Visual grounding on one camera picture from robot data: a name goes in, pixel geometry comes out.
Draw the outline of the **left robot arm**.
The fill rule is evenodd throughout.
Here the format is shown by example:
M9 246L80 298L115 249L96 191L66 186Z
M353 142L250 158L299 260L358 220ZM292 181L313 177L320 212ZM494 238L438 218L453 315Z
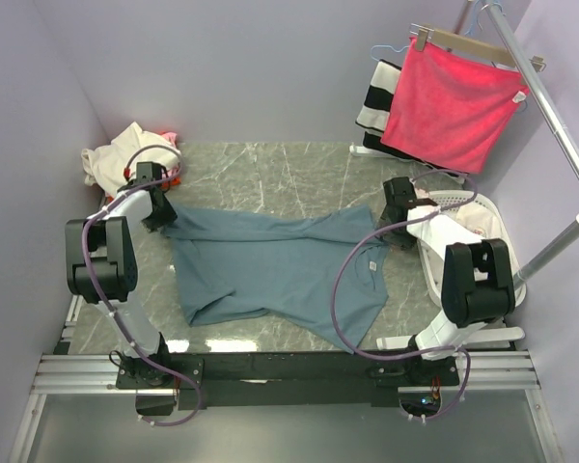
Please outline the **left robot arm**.
M113 320L123 343L122 362L141 363L139 375L154 388L171 381L174 365L165 340L134 294L139 273L131 232L139 225L157 232L177 219L165 196L166 174L158 163L138 163L135 178L104 210L65 225L70 292Z

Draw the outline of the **blue t shirt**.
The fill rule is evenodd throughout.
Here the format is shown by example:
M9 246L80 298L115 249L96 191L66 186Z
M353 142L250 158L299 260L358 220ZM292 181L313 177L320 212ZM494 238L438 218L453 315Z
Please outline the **blue t shirt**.
M162 233L191 326L275 314L344 349L387 302L387 246L372 240L348 257L374 230L365 204L298 220L182 205L176 213Z

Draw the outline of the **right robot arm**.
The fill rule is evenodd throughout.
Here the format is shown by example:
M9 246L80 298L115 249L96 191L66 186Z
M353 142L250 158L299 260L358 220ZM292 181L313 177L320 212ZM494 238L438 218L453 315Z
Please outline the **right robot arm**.
M478 332L512 313L516 290L509 243L499 216L483 207L477 192L443 192L420 196L409 177L383 183L385 206L380 217L384 237L406 247L416 244L440 264L423 260L426 280L434 282L440 312L416 335L380 338L380 349L418 351L404 361L409 381L425 385L438 372L444 349L480 342Z

